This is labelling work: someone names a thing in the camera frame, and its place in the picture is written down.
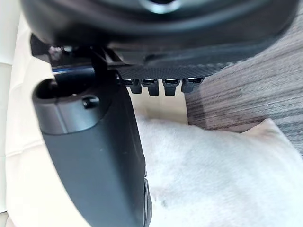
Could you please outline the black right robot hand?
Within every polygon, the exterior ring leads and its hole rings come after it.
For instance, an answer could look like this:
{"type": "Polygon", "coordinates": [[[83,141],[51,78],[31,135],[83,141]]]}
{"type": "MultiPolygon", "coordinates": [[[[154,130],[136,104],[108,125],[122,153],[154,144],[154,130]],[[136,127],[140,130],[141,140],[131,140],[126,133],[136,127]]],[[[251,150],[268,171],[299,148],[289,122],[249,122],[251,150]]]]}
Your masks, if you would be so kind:
{"type": "Polygon", "coordinates": [[[190,93],[290,27],[297,0],[23,0],[53,79],[32,101],[54,167],[93,227],[148,227],[152,201],[130,94],[190,93]]]}

